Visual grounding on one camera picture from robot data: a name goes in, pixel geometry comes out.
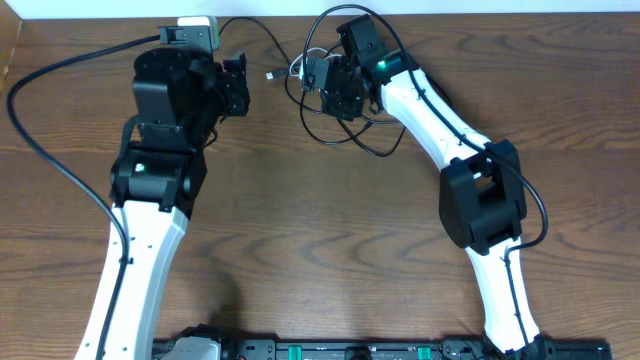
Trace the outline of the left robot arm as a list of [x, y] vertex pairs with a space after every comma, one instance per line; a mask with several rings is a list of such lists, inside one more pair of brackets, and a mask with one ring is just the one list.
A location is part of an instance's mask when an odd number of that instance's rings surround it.
[[206, 177], [216, 123], [250, 103], [246, 57], [159, 48], [134, 62], [138, 109], [111, 169], [117, 219], [79, 359], [149, 359], [168, 272]]

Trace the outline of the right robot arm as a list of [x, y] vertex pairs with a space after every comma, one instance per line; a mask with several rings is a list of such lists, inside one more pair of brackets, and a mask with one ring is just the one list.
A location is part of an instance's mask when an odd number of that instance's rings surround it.
[[336, 60], [305, 56], [301, 80], [319, 90], [322, 111], [345, 123], [365, 103], [410, 132], [439, 171], [440, 221], [472, 264], [484, 307], [487, 357], [542, 359], [546, 349], [528, 305], [520, 252], [527, 194], [515, 146], [466, 124], [404, 45], [387, 48], [370, 11], [339, 27]]

